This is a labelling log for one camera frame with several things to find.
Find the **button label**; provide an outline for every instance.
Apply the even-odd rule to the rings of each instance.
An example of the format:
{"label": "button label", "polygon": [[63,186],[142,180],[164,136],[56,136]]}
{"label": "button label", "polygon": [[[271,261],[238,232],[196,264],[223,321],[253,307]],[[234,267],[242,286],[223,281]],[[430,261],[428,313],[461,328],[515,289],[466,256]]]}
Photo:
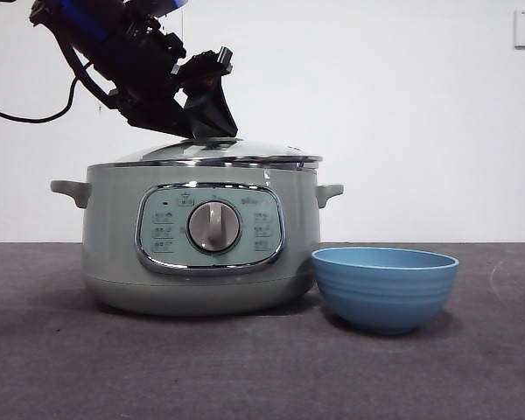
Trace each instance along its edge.
{"label": "button label", "polygon": [[272,236],[272,227],[270,224],[255,226],[255,238],[270,238]]}
{"label": "button label", "polygon": [[154,241],[152,250],[157,254],[171,253],[173,241]]}
{"label": "button label", "polygon": [[183,192],[177,199],[177,205],[179,207],[192,207],[194,206],[194,197],[188,192]]}
{"label": "button label", "polygon": [[172,238],[172,226],[159,226],[154,227],[151,231],[151,237],[153,239],[171,239]]}
{"label": "button label", "polygon": [[268,212],[255,212],[255,223],[270,223],[271,217]]}
{"label": "button label", "polygon": [[245,199],[241,199],[241,203],[244,206],[258,206],[261,201],[259,199],[252,199],[251,197],[247,197]]}
{"label": "button label", "polygon": [[255,251],[270,251],[270,244],[267,239],[255,241]]}
{"label": "button label", "polygon": [[173,213],[172,212],[155,212],[151,218],[156,224],[166,224],[173,223]]}

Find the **silver knob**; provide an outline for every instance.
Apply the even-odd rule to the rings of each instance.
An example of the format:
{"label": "silver knob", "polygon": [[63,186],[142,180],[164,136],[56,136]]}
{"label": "silver knob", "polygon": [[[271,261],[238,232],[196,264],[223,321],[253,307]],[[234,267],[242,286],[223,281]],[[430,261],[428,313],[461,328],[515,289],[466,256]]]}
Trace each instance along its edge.
{"label": "silver knob", "polygon": [[192,211],[189,235],[200,248],[220,252],[231,247],[239,235],[239,217],[225,203],[209,201]]}

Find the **bowl rim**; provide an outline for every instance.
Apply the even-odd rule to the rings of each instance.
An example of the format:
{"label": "bowl rim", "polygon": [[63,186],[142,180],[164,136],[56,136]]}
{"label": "bowl rim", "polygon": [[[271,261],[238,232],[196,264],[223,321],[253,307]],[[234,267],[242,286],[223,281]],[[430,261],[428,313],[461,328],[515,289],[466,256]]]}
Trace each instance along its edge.
{"label": "bowl rim", "polygon": [[[387,251],[404,251],[414,254],[426,254],[429,256],[441,256],[443,258],[447,258],[448,260],[452,261],[451,264],[446,265],[435,265],[432,267],[388,267],[388,266],[381,266],[381,265],[366,265],[366,264],[356,264],[356,263],[350,263],[350,262],[337,262],[337,261],[331,261],[323,258],[319,255],[322,251],[329,251],[329,250],[335,250],[335,249],[378,249],[378,250],[387,250]],[[344,267],[353,267],[353,268],[360,268],[360,269],[373,269],[373,270],[415,270],[415,271],[422,271],[422,270],[444,270],[444,269],[450,269],[452,267],[458,267],[459,266],[459,260],[453,256],[445,255],[445,254],[439,254],[437,252],[430,252],[430,251],[422,251],[420,249],[407,249],[407,248],[387,248],[387,247],[329,247],[329,248],[322,248],[317,249],[313,252],[311,252],[311,258],[314,260],[317,260],[321,263],[329,263],[334,265],[340,265]]]}

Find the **control panel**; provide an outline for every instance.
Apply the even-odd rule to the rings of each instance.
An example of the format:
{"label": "control panel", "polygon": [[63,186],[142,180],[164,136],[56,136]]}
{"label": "control panel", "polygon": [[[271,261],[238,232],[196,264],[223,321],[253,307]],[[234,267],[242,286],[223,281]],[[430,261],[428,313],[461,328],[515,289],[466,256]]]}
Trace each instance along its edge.
{"label": "control panel", "polygon": [[277,257],[284,246],[277,196],[255,185],[161,185],[142,200],[136,250],[158,272],[239,270]]}

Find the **pot lid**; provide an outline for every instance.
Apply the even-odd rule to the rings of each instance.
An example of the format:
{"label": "pot lid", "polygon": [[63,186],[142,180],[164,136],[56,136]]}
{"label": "pot lid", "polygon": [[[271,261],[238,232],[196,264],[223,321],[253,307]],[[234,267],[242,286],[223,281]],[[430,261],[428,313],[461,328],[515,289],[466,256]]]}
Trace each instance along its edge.
{"label": "pot lid", "polygon": [[141,150],[117,162],[183,162],[194,161],[207,164],[246,163],[280,164],[320,162],[322,157],[309,156],[300,149],[277,144],[246,142],[240,138],[195,138],[180,143]]}

